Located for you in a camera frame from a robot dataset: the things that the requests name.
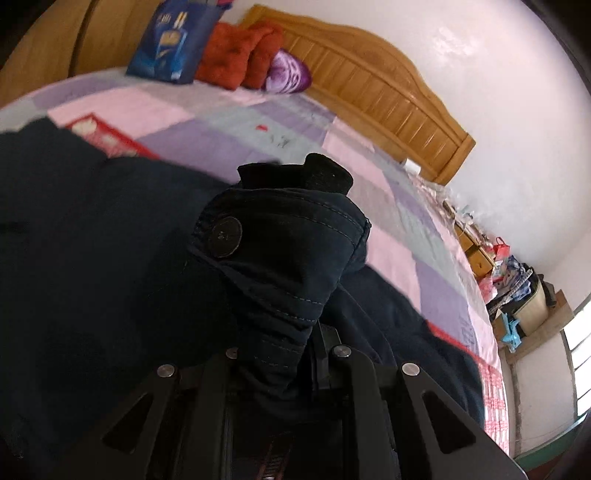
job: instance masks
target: red gift bag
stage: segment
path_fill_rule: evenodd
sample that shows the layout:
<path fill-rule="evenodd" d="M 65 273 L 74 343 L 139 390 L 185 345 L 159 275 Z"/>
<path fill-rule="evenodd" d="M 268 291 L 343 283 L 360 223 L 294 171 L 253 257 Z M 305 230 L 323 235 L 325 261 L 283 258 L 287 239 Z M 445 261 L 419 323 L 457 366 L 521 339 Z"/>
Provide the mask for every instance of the red gift bag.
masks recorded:
<path fill-rule="evenodd" d="M 495 252 L 495 262 L 508 258 L 511 251 L 511 247 L 500 236 L 496 237 L 496 245 L 492 249 Z"/>

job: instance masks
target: dark jacket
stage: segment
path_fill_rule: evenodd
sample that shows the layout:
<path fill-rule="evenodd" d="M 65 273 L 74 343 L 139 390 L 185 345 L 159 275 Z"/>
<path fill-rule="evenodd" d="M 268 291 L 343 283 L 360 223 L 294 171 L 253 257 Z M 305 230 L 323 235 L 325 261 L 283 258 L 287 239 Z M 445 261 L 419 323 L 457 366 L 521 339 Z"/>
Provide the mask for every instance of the dark jacket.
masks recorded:
<path fill-rule="evenodd" d="M 364 265 L 340 167 L 246 167 L 228 188 L 109 160 L 46 119 L 0 152 L 0 435 L 34 474 L 163 363 L 238 346 L 250 381 L 290 398 L 319 319 L 375 362 L 421 365 L 483 423 L 474 361 Z"/>

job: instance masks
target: screw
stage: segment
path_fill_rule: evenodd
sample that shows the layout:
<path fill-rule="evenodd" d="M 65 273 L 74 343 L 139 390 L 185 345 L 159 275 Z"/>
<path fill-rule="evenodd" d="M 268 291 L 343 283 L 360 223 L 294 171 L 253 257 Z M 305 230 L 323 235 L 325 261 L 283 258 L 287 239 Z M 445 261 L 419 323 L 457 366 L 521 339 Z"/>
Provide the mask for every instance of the screw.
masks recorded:
<path fill-rule="evenodd" d="M 418 365 L 409 363 L 402 366 L 402 371 L 409 377 L 416 377 L 420 373 L 421 369 L 418 367 Z"/>
<path fill-rule="evenodd" d="M 236 358 L 238 358 L 238 347 L 233 346 L 232 348 L 226 350 L 226 356 L 231 360 L 235 360 Z"/>
<path fill-rule="evenodd" d="M 156 370 L 156 373 L 158 374 L 159 377 L 162 377 L 162 378 L 172 377 L 174 375 L 174 365 L 170 365 L 170 364 L 160 365 L 158 367 L 158 370 Z"/>
<path fill-rule="evenodd" d="M 333 348 L 333 353 L 340 358 L 347 358 L 351 355 L 351 348 L 346 345 L 337 345 Z"/>

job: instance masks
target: bedsheet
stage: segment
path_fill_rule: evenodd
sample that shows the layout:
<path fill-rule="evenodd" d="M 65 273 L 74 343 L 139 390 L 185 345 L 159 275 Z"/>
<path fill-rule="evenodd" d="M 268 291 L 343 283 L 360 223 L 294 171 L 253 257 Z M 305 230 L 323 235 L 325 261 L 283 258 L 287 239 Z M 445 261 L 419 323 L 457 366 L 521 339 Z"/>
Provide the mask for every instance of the bedsheet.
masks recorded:
<path fill-rule="evenodd" d="M 49 116 L 65 126 L 93 114 L 166 161 L 227 182 L 245 163 L 303 163 L 321 152 L 349 170 L 349 197 L 372 222 L 367 263 L 439 337 L 469 352 L 480 370 L 485 431 L 509 450 L 497 344 L 470 265 L 444 219 L 400 165 L 305 95 L 228 92 L 126 77 L 122 69 L 75 77 L 0 110 L 0 130 Z"/>

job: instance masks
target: jacket button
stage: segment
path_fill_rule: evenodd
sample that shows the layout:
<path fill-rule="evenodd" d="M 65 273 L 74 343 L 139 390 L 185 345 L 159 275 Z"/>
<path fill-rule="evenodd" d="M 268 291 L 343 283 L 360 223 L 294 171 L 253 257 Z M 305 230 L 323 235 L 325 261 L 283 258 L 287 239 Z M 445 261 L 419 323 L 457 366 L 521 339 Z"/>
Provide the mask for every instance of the jacket button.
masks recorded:
<path fill-rule="evenodd" d="M 234 217 L 225 217 L 214 225 L 207 247 L 214 258 L 226 258 L 236 251 L 241 239 L 240 221 Z"/>

